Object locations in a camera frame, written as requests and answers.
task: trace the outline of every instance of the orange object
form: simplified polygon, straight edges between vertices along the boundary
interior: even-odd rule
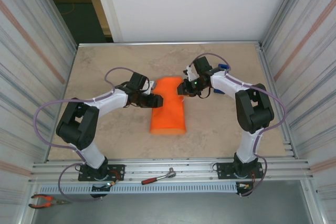
[[[150,132],[157,135],[180,135],[186,133],[184,120],[184,97],[177,95],[181,77],[165,77],[156,81],[154,94],[163,97],[163,106],[152,109]]]

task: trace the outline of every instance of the pliers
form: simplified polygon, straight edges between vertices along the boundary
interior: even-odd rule
[[[62,205],[62,204],[70,203],[66,200],[54,199],[53,196],[48,196],[44,194],[35,194],[31,196],[31,199],[36,199],[36,198],[45,199],[47,202],[42,205],[29,204],[28,205],[29,207],[34,208],[34,209],[41,209],[41,208],[51,207],[52,205]]]

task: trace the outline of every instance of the black mounting plate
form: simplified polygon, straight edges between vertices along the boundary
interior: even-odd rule
[[[120,179],[119,180],[124,180],[124,175],[125,175],[125,165],[108,165],[107,170],[114,170],[119,173]],[[79,175],[78,175],[78,181],[114,181],[116,182],[117,178],[115,176],[115,173],[109,173],[103,180],[96,180],[93,178],[93,176],[90,175],[89,170],[87,169],[86,165],[81,165],[80,170],[79,170]]]
[[[257,163],[257,166],[245,177],[238,177],[235,173],[233,163],[216,163],[217,166],[217,175],[218,179],[252,179],[252,172],[254,172],[256,178],[262,178],[264,175],[263,166],[260,162]]]

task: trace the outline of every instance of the beige tile floor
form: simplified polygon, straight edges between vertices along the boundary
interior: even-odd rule
[[[105,73],[114,67],[128,67],[151,80],[183,76],[185,67],[204,52],[227,59],[231,74],[249,83],[265,78],[254,44],[109,45],[79,47],[68,84],[66,98],[89,99],[110,90]],[[222,63],[208,56],[213,67]],[[117,70],[109,76],[114,84],[128,81],[131,74]],[[235,101],[212,93],[207,99],[185,98],[185,135],[159,136],[149,133],[151,109],[117,109],[102,117],[95,142],[107,158],[232,157],[240,142]],[[53,143],[64,144],[58,136]],[[285,155],[279,129],[264,134],[259,154]],[[72,151],[52,147],[49,159],[77,158]]]

